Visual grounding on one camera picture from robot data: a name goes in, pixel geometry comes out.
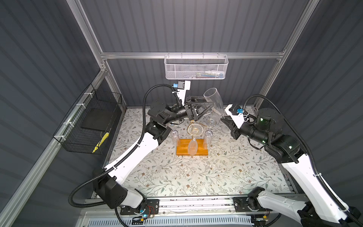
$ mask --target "red wire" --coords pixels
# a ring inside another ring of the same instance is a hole
[[[149,216],[147,218],[150,217],[150,213],[151,213],[151,208],[150,208],[150,206],[148,206],[148,207],[149,207]]]

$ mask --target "wooden base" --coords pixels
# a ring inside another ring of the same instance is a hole
[[[176,155],[189,155],[188,145],[192,139],[180,139],[180,144],[176,147]],[[204,139],[196,139],[198,151],[195,155],[208,155],[208,149],[203,148]]]

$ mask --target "wine glass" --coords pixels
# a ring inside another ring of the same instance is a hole
[[[203,147],[209,150],[213,137],[213,132],[211,131],[211,128],[218,124],[218,118],[213,115],[209,115],[203,119],[203,122],[205,123],[205,126],[208,128],[208,130],[205,131],[204,134]]]
[[[195,155],[198,151],[198,142],[195,139],[195,136],[199,136],[203,133],[203,127],[200,124],[192,122],[192,124],[188,127],[187,132],[192,136],[192,140],[188,145],[188,154]]]

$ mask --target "floral tablecloth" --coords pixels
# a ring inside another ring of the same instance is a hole
[[[178,126],[180,138],[191,138],[186,132],[188,125],[185,120]],[[123,186],[136,188],[146,196],[247,194],[256,186],[273,193],[290,192],[273,157],[263,149],[252,148],[244,136],[234,140],[221,131],[222,126],[220,121],[212,128],[208,156],[176,156],[169,135],[135,167]],[[127,109],[110,162],[136,141],[141,130],[142,109]]]

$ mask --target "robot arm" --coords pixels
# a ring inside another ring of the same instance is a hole
[[[275,195],[264,188],[256,187],[248,194],[248,207],[251,210],[269,208],[284,214],[303,226],[344,226],[350,219],[333,201],[318,181],[310,158],[300,148],[300,142],[290,136],[283,135],[283,115],[270,108],[260,109],[254,121],[249,121],[249,115],[239,105],[229,105],[225,109],[230,116],[221,119],[230,129],[231,136],[237,139],[244,135],[250,139],[265,144],[264,149],[273,156],[298,182],[310,202],[294,201]],[[357,209],[344,203],[325,182],[334,196],[345,207],[359,216]]]
[[[145,196],[136,189],[129,190],[122,187],[122,183],[139,162],[168,137],[171,128],[166,125],[167,123],[185,117],[197,121],[213,106],[214,104],[206,102],[204,97],[188,97],[182,107],[177,105],[169,107],[160,101],[153,103],[148,111],[150,122],[145,127],[142,141],[138,143],[139,138],[120,157],[105,167],[104,170],[110,171],[98,181],[93,181],[94,191],[110,208],[125,205],[137,208],[140,211],[144,210],[146,205]],[[124,161],[116,166],[116,163],[121,160]],[[95,170],[94,176],[101,174],[104,170]]]

